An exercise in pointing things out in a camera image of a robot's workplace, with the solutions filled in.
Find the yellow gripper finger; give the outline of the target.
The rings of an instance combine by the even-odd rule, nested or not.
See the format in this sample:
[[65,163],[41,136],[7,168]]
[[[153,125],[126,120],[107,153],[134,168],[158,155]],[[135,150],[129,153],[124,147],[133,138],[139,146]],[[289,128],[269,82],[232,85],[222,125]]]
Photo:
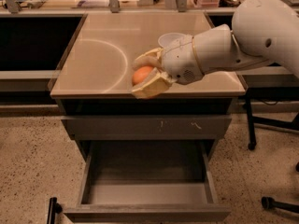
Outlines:
[[133,62],[133,69],[137,70],[143,66],[162,67],[161,56],[162,48],[152,49],[137,57]]
[[132,87],[132,95],[137,99],[148,99],[168,91],[175,82],[166,72],[153,68],[143,81]]

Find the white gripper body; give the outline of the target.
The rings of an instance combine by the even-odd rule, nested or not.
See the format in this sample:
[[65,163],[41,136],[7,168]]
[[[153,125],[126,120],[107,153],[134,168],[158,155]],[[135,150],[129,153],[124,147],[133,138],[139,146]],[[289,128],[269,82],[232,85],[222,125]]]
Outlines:
[[182,36],[167,45],[162,51],[161,62],[163,70],[178,84],[188,85],[204,77],[191,35]]

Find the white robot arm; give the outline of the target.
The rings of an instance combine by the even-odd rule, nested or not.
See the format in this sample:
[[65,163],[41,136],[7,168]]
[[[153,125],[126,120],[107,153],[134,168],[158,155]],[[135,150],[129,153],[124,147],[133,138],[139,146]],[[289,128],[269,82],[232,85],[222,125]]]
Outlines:
[[299,77],[299,16],[281,0],[246,0],[230,26],[184,35],[137,57],[134,70],[147,65],[152,70],[133,86],[132,95],[147,99],[175,83],[188,85],[211,73],[250,70],[266,62]]

